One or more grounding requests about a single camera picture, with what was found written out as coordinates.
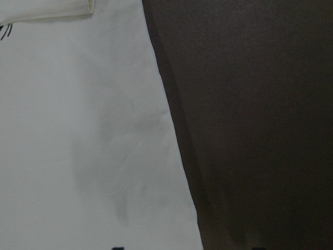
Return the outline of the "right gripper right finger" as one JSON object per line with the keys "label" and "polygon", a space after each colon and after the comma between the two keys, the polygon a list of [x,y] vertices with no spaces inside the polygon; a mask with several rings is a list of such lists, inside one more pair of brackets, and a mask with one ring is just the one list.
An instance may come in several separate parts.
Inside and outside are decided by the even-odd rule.
{"label": "right gripper right finger", "polygon": [[254,246],[253,250],[270,250],[270,248],[265,245],[258,245],[258,246]]}

